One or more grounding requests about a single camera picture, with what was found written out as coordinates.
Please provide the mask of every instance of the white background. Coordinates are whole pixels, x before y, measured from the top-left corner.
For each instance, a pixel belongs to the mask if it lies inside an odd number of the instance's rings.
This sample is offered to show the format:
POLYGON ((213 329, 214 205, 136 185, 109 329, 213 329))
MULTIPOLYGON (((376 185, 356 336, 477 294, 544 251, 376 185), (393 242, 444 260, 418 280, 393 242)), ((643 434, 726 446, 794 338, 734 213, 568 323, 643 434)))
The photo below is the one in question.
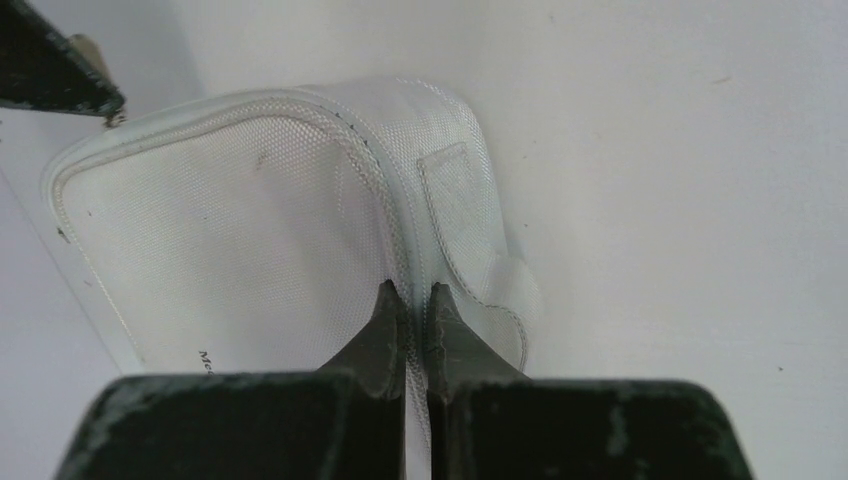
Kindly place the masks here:
MULTIPOLYGON (((130 118, 378 73, 453 87, 546 297, 531 374, 696 381, 759 478, 848 478, 846 4, 33 4, 101 45, 130 118)), ((99 124, 0 121, 0 478, 45 478, 118 372, 77 299, 94 321, 108 306, 38 191, 99 124)))

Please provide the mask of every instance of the white mesh fabric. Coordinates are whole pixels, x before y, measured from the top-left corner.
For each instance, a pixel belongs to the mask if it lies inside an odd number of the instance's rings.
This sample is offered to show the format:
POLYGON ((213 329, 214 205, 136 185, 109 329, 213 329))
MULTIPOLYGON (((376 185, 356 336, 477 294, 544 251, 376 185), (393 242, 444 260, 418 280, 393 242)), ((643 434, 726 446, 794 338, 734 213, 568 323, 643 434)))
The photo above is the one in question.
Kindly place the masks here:
MULTIPOLYGON (((419 322, 432 284, 449 284, 469 326, 523 367, 538 289, 506 251, 476 119, 437 87, 380 78, 224 97, 130 122, 57 165, 54 210, 147 371, 203 371, 199 352, 220 372, 317 367, 387 278, 419 322), (451 168, 421 168, 451 146, 451 168)), ((423 479, 415 345, 407 367, 407 472, 423 479)))
POLYGON ((378 197, 302 120, 207 130, 66 173, 69 233, 148 371, 315 368, 392 277, 378 197))
MULTIPOLYGON (((452 272, 439 245, 426 202, 426 192, 419 171, 419 160, 452 145, 464 144, 470 175, 477 183, 465 192, 474 198, 464 210, 474 216, 482 231, 477 242, 504 257, 507 256, 503 218, 497 196, 492 166, 482 132, 471 109, 450 92, 420 80, 395 78, 369 79, 339 85, 308 87, 310 92, 334 102, 338 108, 354 116, 376 137, 376 143, 387 154, 382 165, 394 170, 399 180, 393 186, 397 202, 409 218, 407 244, 416 250, 417 261, 410 263, 417 315, 422 318, 434 282, 451 286, 463 320, 498 354, 516 367, 523 367, 527 335, 516 317, 503 306, 491 308, 474 298, 468 285, 452 272)), ((441 191, 449 198, 450 188, 441 191)), ((530 325, 523 325, 529 330, 530 325)))

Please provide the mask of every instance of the white pouch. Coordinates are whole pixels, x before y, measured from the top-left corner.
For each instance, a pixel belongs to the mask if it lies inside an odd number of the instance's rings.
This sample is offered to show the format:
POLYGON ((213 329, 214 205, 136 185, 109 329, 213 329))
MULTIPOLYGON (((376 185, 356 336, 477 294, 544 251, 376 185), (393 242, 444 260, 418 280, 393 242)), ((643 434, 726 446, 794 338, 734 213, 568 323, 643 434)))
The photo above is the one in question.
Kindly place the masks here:
MULTIPOLYGON (((419 332, 433 283, 449 284, 463 319, 518 368, 541 313, 508 255, 477 121, 419 80, 168 109, 66 150, 45 193, 151 373, 317 368, 365 325, 386 279, 419 332)), ((422 433, 407 462, 428 469, 415 349, 407 376, 407 428, 422 433)))

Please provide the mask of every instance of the white strap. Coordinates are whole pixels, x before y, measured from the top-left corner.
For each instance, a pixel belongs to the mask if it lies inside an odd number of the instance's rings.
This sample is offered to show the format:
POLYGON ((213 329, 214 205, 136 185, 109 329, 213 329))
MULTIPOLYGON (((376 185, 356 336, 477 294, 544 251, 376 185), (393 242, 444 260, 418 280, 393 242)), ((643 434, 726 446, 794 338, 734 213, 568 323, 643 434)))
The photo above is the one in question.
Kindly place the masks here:
POLYGON ((493 229, 486 224, 481 204, 483 181, 474 174, 465 143, 422 158, 418 166, 430 217, 451 273, 477 302, 516 317, 524 358, 523 330, 542 315, 541 292, 523 260, 495 250, 490 238, 493 229))

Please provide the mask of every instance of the seam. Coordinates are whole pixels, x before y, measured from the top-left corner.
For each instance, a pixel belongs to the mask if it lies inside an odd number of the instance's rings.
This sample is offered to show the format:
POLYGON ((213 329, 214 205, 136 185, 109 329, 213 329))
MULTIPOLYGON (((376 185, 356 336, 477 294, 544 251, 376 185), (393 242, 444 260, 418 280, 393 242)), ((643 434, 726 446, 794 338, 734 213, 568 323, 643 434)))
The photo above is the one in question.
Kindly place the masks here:
POLYGON ((69 237, 70 240, 73 241, 73 243, 77 245, 78 250, 82 254, 83 259, 88 265, 89 270, 94 275, 94 278, 97 281, 97 284, 100 286, 101 291, 106 296, 109 305, 112 307, 112 310, 118 317, 118 320, 120 321, 124 332, 127 334, 127 337, 129 338, 130 342, 132 343, 135 349, 136 356, 139 358, 142 364, 145 364, 146 361, 144 359, 144 353, 142 352, 138 340, 136 339, 135 335, 133 335, 133 333, 130 331, 129 325, 124 319, 124 316, 121 314, 121 311, 118 309, 117 305, 112 299, 112 296, 109 294, 109 291, 101 280, 100 275, 95 270, 91 258, 88 256, 85 250, 83 250, 82 244, 80 243, 79 238, 76 235, 76 231, 74 230, 73 225, 71 224, 70 219, 68 218, 67 212, 65 210, 64 199, 61 194, 62 189, 70 180, 70 178, 78 173, 90 170, 92 168, 96 168, 98 166, 106 165, 114 161, 118 161, 122 158, 125 158, 129 155, 132 155, 148 148, 158 148, 176 142, 197 138, 199 136, 216 132, 218 130, 236 125, 238 123, 256 120, 259 118, 291 118, 313 125, 314 127, 323 131, 330 138, 339 142, 345 152, 345 156, 348 158, 348 161, 351 162, 352 166, 354 167, 354 170, 356 170, 359 174, 360 179, 363 181, 363 183, 369 190, 374 192, 374 186, 367 181, 367 176, 362 172, 361 166, 355 160, 355 157, 363 156, 362 150, 364 149, 364 146, 357 148, 357 143, 348 136, 350 134, 347 134, 344 129, 332 123, 329 119, 323 118, 322 115, 316 115, 314 111, 305 108, 301 104, 302 102, 288 100, 289 102, 294 102, 294 104, 283 104, 277 106, 277 112, 273 113, 268 112, 268 110, 274 110, 274 106, 269 107, 261 105, 262 103, 273 103, 274 101, 285 102, 286 100, 279 98, 257 100, 247 105, 241 105, 221 112, 216 112, 207 117, 199 119, 197 122, 193 122, 189 125, 184 126, 183 128, 177 129, 176 131, 165 134, 162 134, 160 132, 158 134, 146 135, 144 138, 116 146, 107 150, 106 152, 91 155, 89 157, 81 159, 78 162, 75 162, 72 165, 69 165, 64 170, 58 173, 56 181, 53 184, 53 188, 51 190, 52 196, 55 199, 55 204, 57 206, 59 221, 63 227, 62 231, 65 233, 65 235, 69 237), (226 118, 227 115, 234 115, 235 119, 226 118), (158 141, 154 142, 153 140, 156 140, 156 137, 165 138, 159 138, 158 141), (97 161, 93 162, 92 164, 85 164, 86 161, 92 158, 97 159, 97 161))
MULTIPOLYGON (((323 95, 321 93, 314 92, 312 90, 300 90, 300 89, 296 89, 296 90, 304 91, 304 92, 306 92, 310 95, 315 95, 318 98, 321 98, 324 101, 331 103, 336 108, 344 111, 347 115, 350 115, 351 117, 353 117, 357 122, 359 122, 360 125, 362 125, 366 129, 368 129, 368 133, 371 134, 371 136, 377 142, 377 145, 386 154, 386 157, 389 157, 389 150, 386 148, 383 140, 380 138, 380 136, 375 134, 375 132, 371 129, 369 124, 367 122, 365 122, 362 119, 362 117, 360 117, 356 112, 347 108, 345 105, 341 105, 338 102, 336 102, 335 100, 326 97, 325 95, 323 95)), ((426 298, 427 298, 427 287, 426 287, 427 278, 426 278, 426 275, 424 274, 424 260, 423 260, 422 255, 421 255, 421 242, 420 242, 420 238, 419 238, 420 232, 419 232, 419 229, 418 229, 418 220, 416 218, 414 209, 409 208, 409 205, 411 205, 411 201, 410 201, 410 195, 409 195, 409 187, 407 186, 406 180, 404 179, 403 175, 401 175, 400 171, 398 171, 397 165, 395 165, 395 163, 392 162, 390 159, 389 159, 389 163, 391 164, 391 168, 395 171, 395 174, 397 175, 398 179, 400 180, 401 190, 403 191, 403 195, 404 195, 404 198, 405 198, 406 204, 407 204, 407 210, 409 211, 410 218, 412 220, 412 234, 413 234, 413 237, 414 237, 413 241, 415 242, 415 250, 416 250, 416 252, 418 252, 418 265, 419 265, 419 273, 420 273, 420 279, 421 279, 421 282, 420 282, 421 294, 422 294, 421 298, 422 298, 422 304, 423 304, 421 324, 423 326, 424 322, 426 321, 425 318, 427 316, 427 301, 426 301, 426 298)), ((418 360, 419 360, 418 350, 419 349, 418 349, 418 346, 417 346, 417 342, 414 341, 415 340, 414 329, 410 328, 408 330, 408 332, 409 333, 408 333, 407 336, 410 340, 409 344, 411 345, 411 348, 409 350, 407 350, 407 363, 410 365, 410 367, 411 367, 410 369, 412 370, 412 373, 414 373, 416 377, 418 377, 419 379, 424 381, 424 380, 426 380, 426 378, 425 378, 424 373, 422 372, 422 370, 421 370, 421 368, 418 364, 418 360)), ((424 442, 424 445, 427 449, 427 454, 428 454, 428 456, 431 456, 432 455, 432 451, 431 451, 432 447, 431 447, 430 429, 429 429, 430 415, 429 415, 429 412, 427 412, 426 409, 424 408, 424 404, 426 404, 426 396, 423 395, 422 392, 421 392, 421 385, 419 385, 418 382, 414 381, 414 379, 410 379, 410 380, 412 380, 409 383, 410 383, 411 390, 413 391, 414 401, 412 403, 413 403, 413 406, 415 407, 415 414, 416 414, 416 417, 418 419, 419 426, 421 427, 421 430, 424 432, 424 437, 425 437, 425 440, 426 440, 424 442)))
MULTIPOLYGON (((425 193, 424 196, 425 196, 425 199, 426 199, 426 202, 427 202, 427 210, 430 212, 430 220, 433 222, 433 225, 436 227, 436 238, 439 242, 439 247, 442 249, 442 255, 445 257, 445 260, 448 263, 448 266, 451 270, 451 273, 453 273, 454 278, 456 279, 457 283, 459 283, 459 286, 462 288, 462 290, 465 292, 465 294, 468 295, 469 297, 471 297, 478 305, 481 305, 485 308, 491 308, 491 309, 494 309, 494 310, 500 310, 500 311, 505 312, 509 316, 509 318, 512 319, 513 323, 517 327, 518 336, 519 336, 520 343, 521 343, 521 359, 519 360, 519 370, 521 370, 523 372, 524 367, 527 364, 528 341, 527 341, 527 332, 524 328, 524 324, 521 321, 521 318, 514 311, 509 309, 508 307, 505 307, 503 305, 494 305, 494 304, 484 303, 481 299, 479 299, 477 297, 477 295, 475 295, 473 293, 473 291, 471 290, 471 288, 469 287, 469 285, 465 281, 464 277, 459 273, 459 268, 457 268, 456 263, 454 263, 453 257, 450 254, 450 250, 447 247, 447 241, 445 240, 444 233, 442 232, 441 223, 439 222, 438 215, 436 215, 435 205, 433 205, 433 196, 432 196, 432 193, 430 191, 429 182, 427 181, 426 160, 433 158, 435 155, 446 152, 446 151, 456 147, 457 145, 460 146, 460 150, 461 150, 461 157, 459 157, 459 158, 462 158, 467 163, 468 162, 468 151, 467 151, 467 146, 466 146, 465 142, 455 143, 455 144, 453 144, 453 145, 451 145, 447 148, 444 148, 444 149, 442 149, 438 152, 435 152, 431 155, 423 157, 418 161, 418 169, 419 169, 419 172, 421 173, 421 178, 422 178, 423 183, 424 183, 424 193, 425 193)), ((452 159, 448 159, 447 161, 442 162, 442 163, 448 163, 450 161, 452 161, 452 159)))

